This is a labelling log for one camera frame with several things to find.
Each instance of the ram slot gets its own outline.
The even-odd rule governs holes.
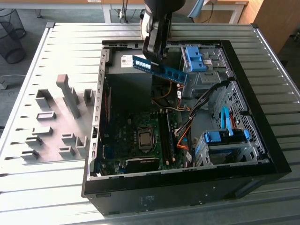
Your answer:
[[[158,122],[159,122],[159,132],[160,132],[160,140],[161,140],[161,150],[163,155],[163,161],[165,165],[170,165],[173,163],[173,139],[170,137],[171,129],[168,122],[168,116],[165,112],[158,114]]]

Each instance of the wire mesh trash can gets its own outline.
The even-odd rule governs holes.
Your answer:
[[[16,9],[0,8],[0,22],[9,22],[15,28],[18,39],[23,38],[26,31]]]
[[[7,63],[14,64],[25,58],[18,35],[9,22],[0,22],[0,55]]]

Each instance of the label sticker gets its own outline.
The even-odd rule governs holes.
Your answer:
[[[132,55],[123,55],[121,57],[121,68],[130,68],[130,67],[133,67]]]
[[[209,64],[209,65],[212,65],[212,62],[211,60],[203,60],[204,64]]]
[[[151,69],[151,65],[148,65],[146,63],[140,62],[140,61],[135,61],[135,63],[141,67],[147,68],[147,69]]]
[[[141,207],[151,207],[154,203],[154,195],[140,197]]]
[[[192,156],[189,152],[187,152],[187,159],[190,161],[190,163],[192,162]]]
[[[135,56],[146,59],[144,55],[135,55]],[[133,67],[132,55],[123,55],[121,57],[121,68],[132,68],[132,67]]]

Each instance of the expansion slot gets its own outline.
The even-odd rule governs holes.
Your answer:
[[[168,113],[158,114],[161,149],[163,153],[164,164],[170,165],[175,162],[173,135],[170,126]]]
[[[151,73],[153,75],[159,76],[161,78],[176,82],[186,84],[188,80],[188,75],[179,70],[173,69],[171,67],[166,66],[158,66],[158,70],[151,69],[151,62],[149,60],[137,57],[135,55],[132,56],[133,59],[133,67],[147,73]]]

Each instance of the green motherboard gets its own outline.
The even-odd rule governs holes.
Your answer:
[[[161,134],[162,123],[159,117],[163,113],[166,114],[155,111],[112,115],[104,134],[106,144],[101,162],[104,175],[127,173],[126,164],[129,159],[134,161],[154,158],[156,161],[159,160],[158,170],[183,168],[183,151],[176,148],[175,138],[171,138],[174,148],[173,160],[166,160],[164,157],[166,147],[163,147],[163,143],[170,137],[165,132]],[[175,111],[168,111],[167,114],[172,135],[178,126],[177,115]]]

